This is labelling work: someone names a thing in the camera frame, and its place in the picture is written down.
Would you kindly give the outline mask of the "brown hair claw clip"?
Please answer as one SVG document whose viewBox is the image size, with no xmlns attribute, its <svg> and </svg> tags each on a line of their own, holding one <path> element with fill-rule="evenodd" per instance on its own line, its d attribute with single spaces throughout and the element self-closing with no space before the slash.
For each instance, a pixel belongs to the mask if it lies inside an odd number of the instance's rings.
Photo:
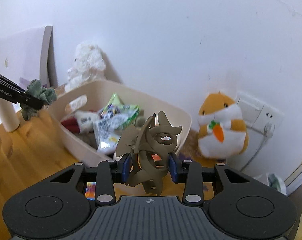
<svg viewBox="0 0 302 240">
<path fill-rule="evenodd" d="M 169 170 L 169 154 L 174 152 L 181 131 L 182 126 L 172 126 L 163 111 L 150 116 L 140 129 L 128 126 L 115 151 L 117 157 L 131 157 L 132 168 L 125 184 L 142 184 L 147 194 L 160 196 L 162 179 Z"/>
</svg>

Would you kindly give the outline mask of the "cream thermos bottle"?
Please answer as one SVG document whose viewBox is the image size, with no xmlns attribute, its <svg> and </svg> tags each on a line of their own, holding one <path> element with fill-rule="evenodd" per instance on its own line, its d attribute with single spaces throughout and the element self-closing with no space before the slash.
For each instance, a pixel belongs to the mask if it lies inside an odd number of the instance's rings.
<svg viewBox="0 0 302 240">
<path fill-rule="evenodd" d="M 20 125 L 13 104 L 2 98 L 0 98 L 0 119 L 6 132 L 15 131 Z"/>
</svg>

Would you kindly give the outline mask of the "green snack packet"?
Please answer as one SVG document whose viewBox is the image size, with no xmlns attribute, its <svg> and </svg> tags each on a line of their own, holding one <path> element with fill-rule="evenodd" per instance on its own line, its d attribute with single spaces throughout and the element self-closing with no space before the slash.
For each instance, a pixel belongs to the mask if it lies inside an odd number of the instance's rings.
<svg viewBox="0 0 302 240">
<path fill-rule="evenodd" d="M 133 124 L 140 112 L 138 105 L 125 105 L 117 93 L 112 94 L 108 104 L 99 111 L 101 120 L 105 120 L 113 129 L 125 129 Z"/>
</svg>

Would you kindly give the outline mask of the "white wall socket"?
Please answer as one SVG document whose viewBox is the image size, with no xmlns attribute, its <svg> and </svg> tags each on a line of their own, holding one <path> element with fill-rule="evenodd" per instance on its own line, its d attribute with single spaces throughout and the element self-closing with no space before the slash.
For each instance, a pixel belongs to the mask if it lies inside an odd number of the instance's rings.
<svg viewBox="0 0 302 240">
<path fill-rule="evenodd" d="M 263 133 L 267 124 L 279 128 L 283 122 L 284 114 L 280 110 L 243 91 L 237 93 L 235 101 L 247 126 L 257 132 Z"/>
</svg>

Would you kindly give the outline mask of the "white kitty plush red bow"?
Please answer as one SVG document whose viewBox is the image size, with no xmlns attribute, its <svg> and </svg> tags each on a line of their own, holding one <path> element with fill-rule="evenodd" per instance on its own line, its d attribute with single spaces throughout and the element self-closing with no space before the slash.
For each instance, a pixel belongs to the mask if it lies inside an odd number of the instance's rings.
<svg viewBox="0 0 302 240">
<path fill-rule="evenodd" d="M 93 132 L 93 123 L 99 120 L 99 114 L 93 111 L 76 111 L 65 116 L 60 123 L 73 134 Z"/>
</svg>

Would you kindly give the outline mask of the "green fabric scrunchie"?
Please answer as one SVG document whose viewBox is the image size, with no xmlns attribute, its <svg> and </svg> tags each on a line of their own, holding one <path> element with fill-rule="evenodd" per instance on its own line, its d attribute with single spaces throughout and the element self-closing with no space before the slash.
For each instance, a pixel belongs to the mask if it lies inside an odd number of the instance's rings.
<svg viewBox="0 0 302 240">
<path fill-rule="evenodd" d="M 30 121 L 44 106 L 51 105 L 57 99 L 54 88 L 45 88 L 36 79 L 28 85 L 25 94 L 26 98 L 20 103 L 21 114 L 25 121 Z"/>
</svg>

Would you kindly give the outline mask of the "white purple cardboard box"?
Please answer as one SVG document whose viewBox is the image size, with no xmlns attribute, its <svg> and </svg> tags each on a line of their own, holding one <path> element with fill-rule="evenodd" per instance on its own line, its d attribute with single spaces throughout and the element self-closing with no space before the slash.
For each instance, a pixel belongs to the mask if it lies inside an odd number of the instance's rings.
<svg viewBox="0 0 302 240">
<path fill-rule="evenodd" d="M 44 25 L 0 36 L 0 74 L 23 89 L 34 79 L 58 85 L 52 32 Z"/>
</svg>

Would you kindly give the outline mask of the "orange white hamster plush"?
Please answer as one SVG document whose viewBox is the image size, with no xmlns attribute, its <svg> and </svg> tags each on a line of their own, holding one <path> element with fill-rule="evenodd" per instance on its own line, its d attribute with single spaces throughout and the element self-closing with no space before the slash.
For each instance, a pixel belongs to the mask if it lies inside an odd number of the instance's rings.
<svg viewBox="0 0 302 240">
<path fill-rule="evenodd" d="M 208 94 L 199 109 L 198 148 L 205 158 L 227 159 L 242 154 L 249 135 L 235 100 L 218 92 Z"/>
</svg>

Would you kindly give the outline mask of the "white fluffy plush toy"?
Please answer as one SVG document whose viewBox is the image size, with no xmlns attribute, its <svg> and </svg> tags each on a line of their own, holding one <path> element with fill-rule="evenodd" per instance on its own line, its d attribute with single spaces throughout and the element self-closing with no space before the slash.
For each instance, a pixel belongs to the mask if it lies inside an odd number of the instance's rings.
<svg viewBox="0 0 302 240">
<path fill-rule="evenodd" d="M 106 64 L 96 43 L 82 42 L 76 46 L 73 66 L 67 71 L 64 92 L 68 93 L 86 83 L 105 80 Z"/>
</svg>

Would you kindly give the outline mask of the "beige plastic storage bin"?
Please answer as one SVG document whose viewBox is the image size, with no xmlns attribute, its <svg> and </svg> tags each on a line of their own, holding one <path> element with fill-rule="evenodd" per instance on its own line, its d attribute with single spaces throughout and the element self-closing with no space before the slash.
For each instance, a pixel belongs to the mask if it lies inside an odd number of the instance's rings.
<svg viewBox="0 0 302 240">
<path fill-rule="evenodd" d="M 76 137 L 60 123 L 64 117 L 71 115 L 65 111 L 66 106 L 81 96 L 86 96 L 87 102 L 73 113 L 82 135 L 94 132 L 96 148 Z M 108 154 L 116 150 L 123 131 L 130 125 L 141 128 L 149 117 L 159 119 L 153 122 L 153 126 L 158 128 L 161 142 L 169 136 L 168 126 L 181 128 L 176 135 L 178 143 L 175 153 L 180 152 L 192 124 L 192 118 L 182 109 L 108 80 L 92 81 L 69 91 L 52 103 L 48 111 L 56 121 L 64 146 L 88 167 L 108 160 Z"/>
</svg>

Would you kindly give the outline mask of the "grey white snack packet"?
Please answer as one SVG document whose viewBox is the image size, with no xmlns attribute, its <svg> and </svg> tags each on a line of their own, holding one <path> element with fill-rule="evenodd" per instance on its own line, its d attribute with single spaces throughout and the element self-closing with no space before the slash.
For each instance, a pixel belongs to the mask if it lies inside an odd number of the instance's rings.
<svg viewBox="0 0 302 240">
<path fill-rule="evenodd" d="M 124 129 L 113 129 L 105 120 L 95 121 L 93 129 L 97 151 L 105 155 L 114 153 Z"/>
</svg>

